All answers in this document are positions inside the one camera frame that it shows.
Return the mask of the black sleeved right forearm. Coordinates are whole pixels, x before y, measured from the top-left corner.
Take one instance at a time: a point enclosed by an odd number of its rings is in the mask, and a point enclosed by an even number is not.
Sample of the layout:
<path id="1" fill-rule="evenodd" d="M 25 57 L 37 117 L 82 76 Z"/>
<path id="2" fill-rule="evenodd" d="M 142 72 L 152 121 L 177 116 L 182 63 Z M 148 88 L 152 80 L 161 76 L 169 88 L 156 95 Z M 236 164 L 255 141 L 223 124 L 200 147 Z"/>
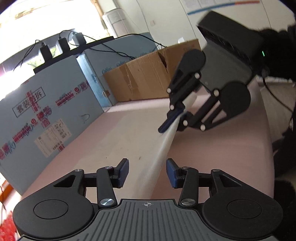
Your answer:
<path id="1" fill-rule="evenodd" d="M 257 74 L 295 82 L 295 25 L 279 32 L 263 29 L 257 33 L 263 39 Z"/>

